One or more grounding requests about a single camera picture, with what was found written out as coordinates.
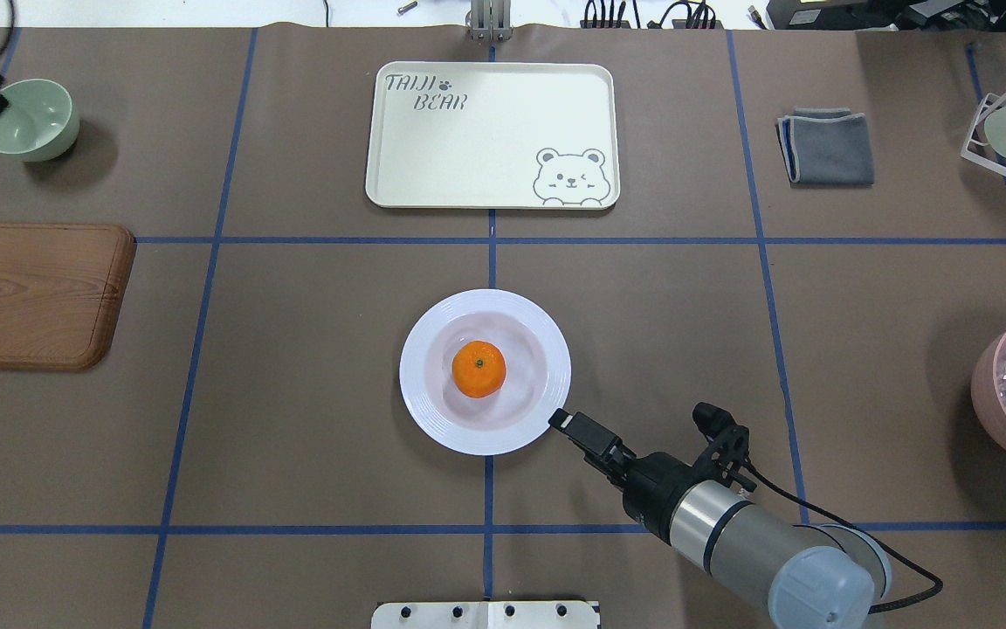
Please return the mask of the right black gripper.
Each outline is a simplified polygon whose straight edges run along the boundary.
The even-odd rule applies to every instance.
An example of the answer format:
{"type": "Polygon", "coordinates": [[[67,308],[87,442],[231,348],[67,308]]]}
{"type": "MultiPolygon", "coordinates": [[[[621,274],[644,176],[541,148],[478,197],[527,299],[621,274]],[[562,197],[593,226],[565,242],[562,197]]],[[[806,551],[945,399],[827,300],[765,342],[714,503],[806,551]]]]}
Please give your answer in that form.
{"type": "Polygon", "coordinates": [[[675,510],[687,491],[704,481],[703,471],[668,453],[636,457],[618,434],[581,411],[558,409],[548,418],[548,426],[566,435],[584,459],[622,491],[623,509],[632,521],[670,544],[675,510]]]}

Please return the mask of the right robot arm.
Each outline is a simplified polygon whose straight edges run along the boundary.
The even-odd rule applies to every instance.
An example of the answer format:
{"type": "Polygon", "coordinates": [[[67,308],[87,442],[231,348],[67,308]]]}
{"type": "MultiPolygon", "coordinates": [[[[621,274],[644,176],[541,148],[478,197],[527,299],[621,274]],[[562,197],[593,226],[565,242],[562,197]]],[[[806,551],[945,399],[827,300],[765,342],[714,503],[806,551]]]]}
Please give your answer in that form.
{"type": "Polygon", "coordinates": [[[765,612],[778,628],[862,628],[889,593],[889,557],[842,524],[793,525],[754,504],[749,430],[729,411],[698,403],[706,449],[692,463],[637,455],[576,411],[548,424],[622,494],[623,509],[664,544],[765,612]]]}

